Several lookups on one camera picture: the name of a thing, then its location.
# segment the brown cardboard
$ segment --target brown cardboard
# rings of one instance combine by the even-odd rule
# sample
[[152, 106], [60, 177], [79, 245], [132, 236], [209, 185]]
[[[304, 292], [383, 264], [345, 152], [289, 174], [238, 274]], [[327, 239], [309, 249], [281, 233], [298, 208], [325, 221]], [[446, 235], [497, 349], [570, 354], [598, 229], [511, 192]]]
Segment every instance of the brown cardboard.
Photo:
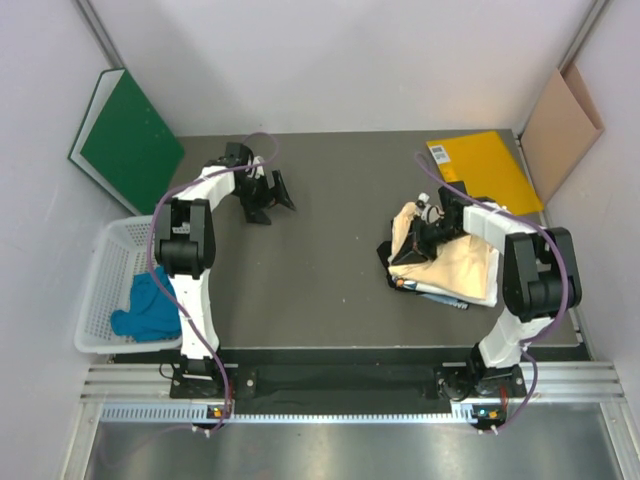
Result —
[[546, 204], [598, 139], [604, 125], [575, 65], [555, 70], [522, 135], [533, 186]]

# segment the blue cloth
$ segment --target blue cloth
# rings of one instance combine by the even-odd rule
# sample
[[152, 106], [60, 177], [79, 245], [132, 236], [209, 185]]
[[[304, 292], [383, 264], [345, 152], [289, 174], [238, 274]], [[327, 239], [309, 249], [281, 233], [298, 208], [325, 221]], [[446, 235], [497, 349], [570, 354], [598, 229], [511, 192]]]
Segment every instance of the blue cloth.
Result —
[[[164, 269], [158, 267], [155, 272], [165, 288], [175, 295]], [[130, 298], [128, 312], [116, 310], [111, 314], [111, 327], [116, 335], [133, 337], [136, 342], [180, 336], [178, 307], [160, 291], [150, 273], [133, 277]]]

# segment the yellow folder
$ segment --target yellow folder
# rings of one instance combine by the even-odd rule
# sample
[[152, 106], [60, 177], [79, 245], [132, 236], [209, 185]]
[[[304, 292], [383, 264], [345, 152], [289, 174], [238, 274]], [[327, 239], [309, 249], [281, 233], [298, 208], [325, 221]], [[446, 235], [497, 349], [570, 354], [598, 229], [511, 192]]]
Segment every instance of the yellow folder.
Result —
[[427, 142], [442, 177], [464, 181], [472, 197], [489, 197], [515, 215], [544, 209], [535, 190], [497, 132]]

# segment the white laundry basket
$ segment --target white laundry basket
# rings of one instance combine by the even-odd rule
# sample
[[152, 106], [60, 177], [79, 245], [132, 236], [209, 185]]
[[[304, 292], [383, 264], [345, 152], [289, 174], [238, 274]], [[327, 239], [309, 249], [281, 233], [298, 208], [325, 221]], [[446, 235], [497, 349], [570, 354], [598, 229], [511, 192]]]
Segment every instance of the white laundry basket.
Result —
[[131, 217], [112, 222], [102, 233], [76, 327], [75, 345], [81, 352], [154, 352], [182, 344], [181, 337], [137, 343], [111, 328], [111, 314], [129, 310], [134, 275], [149, 271], [146, 241], [150, 225], [150, 216]]

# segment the white label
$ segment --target white label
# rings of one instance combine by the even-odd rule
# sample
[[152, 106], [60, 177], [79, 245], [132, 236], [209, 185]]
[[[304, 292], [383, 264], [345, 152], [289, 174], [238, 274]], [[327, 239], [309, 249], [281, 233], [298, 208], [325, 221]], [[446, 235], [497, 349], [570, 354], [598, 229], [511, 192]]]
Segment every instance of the white label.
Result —
[[429, 150], [431, 151], [431, 155], [433, 155], [433, 158], [438, 165], [442, 165], [443, 163], [448, 163], [451, 161], [449, 155], [447, 155], [447, 151], [442, 145], [434, 145], [432, 147], [429, 147]]

